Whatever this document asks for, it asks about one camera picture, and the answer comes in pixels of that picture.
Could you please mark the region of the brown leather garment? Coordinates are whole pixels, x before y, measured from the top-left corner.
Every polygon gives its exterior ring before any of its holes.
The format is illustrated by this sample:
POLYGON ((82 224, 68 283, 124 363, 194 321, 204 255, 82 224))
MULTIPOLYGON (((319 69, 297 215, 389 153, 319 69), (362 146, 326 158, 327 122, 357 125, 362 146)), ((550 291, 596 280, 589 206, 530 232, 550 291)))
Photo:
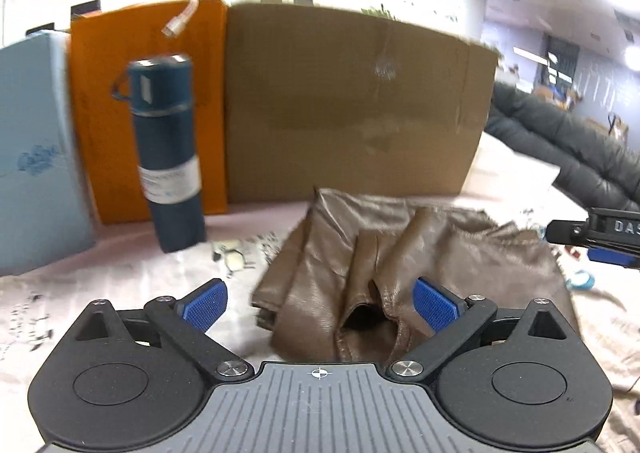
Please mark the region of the brown leather garment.
POLYGON ((547 298, 577 323, 538 231, 485 210, 329 188, 314 194, 252 303, 286 361, 390 364, 434 335, 413 306, 420 277, 503 308, 547 298))

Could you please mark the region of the dark grey puffer jacket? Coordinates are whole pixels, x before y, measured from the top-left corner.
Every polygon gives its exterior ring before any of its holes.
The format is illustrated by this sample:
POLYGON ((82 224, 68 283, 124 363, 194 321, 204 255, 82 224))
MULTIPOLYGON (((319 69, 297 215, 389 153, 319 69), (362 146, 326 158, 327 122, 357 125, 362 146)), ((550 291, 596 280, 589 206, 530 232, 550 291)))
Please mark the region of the dark grey puffer jacket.
POLYGON ((497 81, 485 131, 558 166, 553 185, 580 207, 639 210, 639 154, 582 118, 497 81))

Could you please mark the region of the light blue flat box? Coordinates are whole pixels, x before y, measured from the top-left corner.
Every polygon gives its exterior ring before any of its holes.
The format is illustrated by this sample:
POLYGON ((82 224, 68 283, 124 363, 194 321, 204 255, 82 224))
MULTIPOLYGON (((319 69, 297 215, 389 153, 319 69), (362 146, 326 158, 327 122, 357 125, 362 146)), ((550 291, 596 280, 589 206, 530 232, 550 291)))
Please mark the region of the light blue flat box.
POLYGON ((1 273, 38 269, 94 245, 92 207, 59 31, 1 50, 1 273))

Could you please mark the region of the dark blue thermos bottle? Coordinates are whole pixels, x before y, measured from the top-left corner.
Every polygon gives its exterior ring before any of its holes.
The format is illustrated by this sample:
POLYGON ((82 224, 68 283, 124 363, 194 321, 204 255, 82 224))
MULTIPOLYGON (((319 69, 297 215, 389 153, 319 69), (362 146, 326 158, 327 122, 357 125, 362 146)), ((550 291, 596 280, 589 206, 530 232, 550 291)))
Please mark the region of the dark blue thermos bottle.
POLYGON ((166 254, 206 241, 192 70, 184 54, 132 61, 111 90, 129 105, 142 192, 166 254))

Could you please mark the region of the large brown cardboard box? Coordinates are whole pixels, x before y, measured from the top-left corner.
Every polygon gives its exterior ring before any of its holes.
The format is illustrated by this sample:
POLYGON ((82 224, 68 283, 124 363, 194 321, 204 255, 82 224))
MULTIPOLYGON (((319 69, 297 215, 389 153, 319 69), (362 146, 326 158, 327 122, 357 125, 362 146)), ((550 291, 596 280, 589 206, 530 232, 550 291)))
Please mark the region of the large brown cardboard box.
POLYGON ((224 65, 229 197, 297 202, 317 188, 457 195, 496 66, 481 44, 398 20, 235 5, 224 65))

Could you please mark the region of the orange box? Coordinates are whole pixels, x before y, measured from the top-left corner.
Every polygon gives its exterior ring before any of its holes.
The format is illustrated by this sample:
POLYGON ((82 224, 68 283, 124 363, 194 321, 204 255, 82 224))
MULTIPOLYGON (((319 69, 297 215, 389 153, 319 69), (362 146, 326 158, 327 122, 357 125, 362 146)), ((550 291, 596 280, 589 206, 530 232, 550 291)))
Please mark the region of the orange box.
POLYGON ((198 156, 206 214, 226 212, 224 44, 228 6, 200 0, 175 37, 164 27, 188 0, 81 17, 70 24, 70 95, 81 164, 104 224, 148 221, 138 120, 191 114, 184 139, 198 156))

